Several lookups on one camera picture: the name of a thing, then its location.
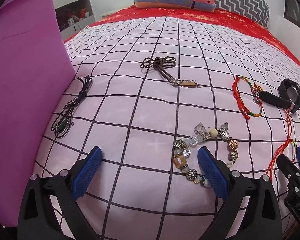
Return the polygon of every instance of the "red bedspread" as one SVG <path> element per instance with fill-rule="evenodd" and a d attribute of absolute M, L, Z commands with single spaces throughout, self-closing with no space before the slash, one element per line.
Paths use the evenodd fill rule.
<path fill-rule="evenodd" d="M 148 17 L 175 17 L 184 20 L 203 22 L 208 24 L 216 24 L 229 27 L 231 29 L 237 30 L 246 35 L 262 39 L 267 43 L 273 45 L 280 51 L 284 52 L 289 56 L 295 63 L 300 66 L 300 61 L 291 53 L 286 46 L 284 46 L 279 40 L 277 40 L 266 28 L 257 24 L 256 22 L 221 9 L 216 9 L 214 13 L 194 11 L 191 9 L 165 9 L 165 8 L 148 8 L 148 9 L 139 9 L 134 5 L 129 8 L 118 11 L 109 17 L 95 22 L 90 25 L 97 26 L 110 22 L 119 22 L 125 20 L 132 20 L 138 18 L 148 18 Z M 75 35 L 71 36 L 65 42 L 72 39 Z"/>

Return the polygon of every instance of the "black watch strap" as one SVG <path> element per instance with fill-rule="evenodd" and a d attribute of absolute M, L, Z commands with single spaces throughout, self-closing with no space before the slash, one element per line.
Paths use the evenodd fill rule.
<path fill-rule="evenodd" d="M 283 98 L 277 97 L 274 94 L 271 94 L 267 91 L 260 91 L 259 97 L 263 102 L 266 102 L 272 106 L 276 106 L 283 109 L 288 109 L 292 102 L 289 100 L 285 100 Z"/>

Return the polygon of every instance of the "chevron headboard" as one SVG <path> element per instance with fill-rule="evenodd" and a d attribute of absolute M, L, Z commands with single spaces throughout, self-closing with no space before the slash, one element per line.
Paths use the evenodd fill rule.
<path fill-rule="evenodd" d="M 217 8 L 243 15 L 268 28 L 269 7 L 264 0 L 215 0 Z"/>

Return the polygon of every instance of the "bed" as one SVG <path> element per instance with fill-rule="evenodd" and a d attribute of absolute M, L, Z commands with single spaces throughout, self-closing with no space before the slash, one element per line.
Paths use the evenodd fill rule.
<path fill-rule="evenodd" d="M 65 46 L 75 78 L 91 75 L 93 85 L 75 111 L 69 133 L 56 139 L 50 127 L 80 91 L 80 81 L 74 79 L 64 92 L 43 135 L 33 172 L 55 175 L 99 146 L 103 163 L 77 203 L 103 239 L 202 235 L 223 201 L 211 188 L 190 183 L 171 158 L 174 141 L 193 135 L 199 122 L 216 129 L 229 123 L 231 136 L 240 144 L 240 157 L 231 169 L 250 178 L 265 174 L 287 137 L 282 109 L 264 104 L 260 117 L 246 121 L 232 94 L 235 76 L 248 77 L 277 96 L 284 78 L 300 85 L 300 62 L 255 20 L 222 9 L 211 14 L 132 6 L 90 25 Z M 167 55 L 177 62 L 169 69 L 172 76 L 195 79 L 202 87 L 176 88 L 157 71 L 140 68 L 146 57 Z M 249 86 L 240 82 L 238 87 L 246 106 L 258 112 Z M 300 109 L 290 116 L 291 138 L 300 146 Z M 203 145 L 217 159 L 228 161 L 229 151 L 220 139 L 198 144 L 187 161 L 199 173 L 196 153 Z M 291 148 L 285 153 L 291 159 Z M 287 180 L 276 168 L 272 182 L 285 233 L 294 223 L 283 204 Z M 63 232 L 71 236 L 56 198 L 51 200 Z M 228 236 L 236 233 L 247 203 L 245 199 Z"/>

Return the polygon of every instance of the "wristwatch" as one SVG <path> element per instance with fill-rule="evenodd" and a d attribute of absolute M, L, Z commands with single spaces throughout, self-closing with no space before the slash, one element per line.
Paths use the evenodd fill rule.
<path fill-rule="evenodd" d="M 300 108 L 299 84 L 286 78 L 282 81 L 278 90 L 280 97 L 264 90 L 259 92 L 259 97 L 263 102 L 286 110 L 290 109 L 291 113 L 295 113 Z"/>

